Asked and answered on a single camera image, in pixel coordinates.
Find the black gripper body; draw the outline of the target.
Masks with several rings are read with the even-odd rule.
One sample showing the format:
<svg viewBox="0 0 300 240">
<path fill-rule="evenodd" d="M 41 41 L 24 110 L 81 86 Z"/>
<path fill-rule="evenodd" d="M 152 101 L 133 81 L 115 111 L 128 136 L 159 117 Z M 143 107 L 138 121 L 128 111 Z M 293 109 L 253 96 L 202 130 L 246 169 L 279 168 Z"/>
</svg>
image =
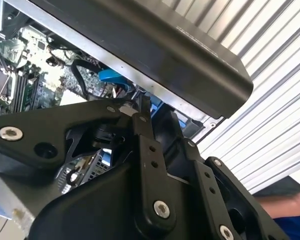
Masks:
<svg viewBox="0 0 300 240">
<path fill-rule="evenodd" d="M 124 163 L 50 202 L 30 240 L 213 240 L 196 189 L 156 161 Z"/>
</svg>

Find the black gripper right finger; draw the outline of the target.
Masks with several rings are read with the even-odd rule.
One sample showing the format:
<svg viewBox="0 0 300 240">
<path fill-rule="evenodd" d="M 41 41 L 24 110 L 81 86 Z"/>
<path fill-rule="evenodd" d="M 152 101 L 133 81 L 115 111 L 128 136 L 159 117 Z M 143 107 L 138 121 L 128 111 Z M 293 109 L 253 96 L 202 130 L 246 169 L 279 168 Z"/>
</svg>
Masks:
<svg viewBox="0 0 300 240">
<path fill-rule="evenodd" d="M 201 158 L 197 145 L 183 136 L 173 111 L 156 113 L 156 140 L 163 146 L 167 173 L 189 185 L 185 207 L 194 229 L 204 230 L 203 239 L 288 239 L 220 159 Z"/>
</svg>

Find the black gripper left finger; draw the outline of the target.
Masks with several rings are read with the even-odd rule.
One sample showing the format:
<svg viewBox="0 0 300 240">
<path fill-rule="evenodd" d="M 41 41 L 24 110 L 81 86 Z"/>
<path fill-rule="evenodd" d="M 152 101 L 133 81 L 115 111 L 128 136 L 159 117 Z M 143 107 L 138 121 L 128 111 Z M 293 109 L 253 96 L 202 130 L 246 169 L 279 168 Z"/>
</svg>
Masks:
<svg viewBox="0 0 300 240">
<path fill-rule="evenodd" d="M 150 98 L 140 97 L 130 116 L 122 104 L 104 99 L 0 116 L 0 174 L 43 189 L 65 164 L 103 148 L 112 151 L 109 170 L 146 161 L 165 166 Z"/>
</svg>

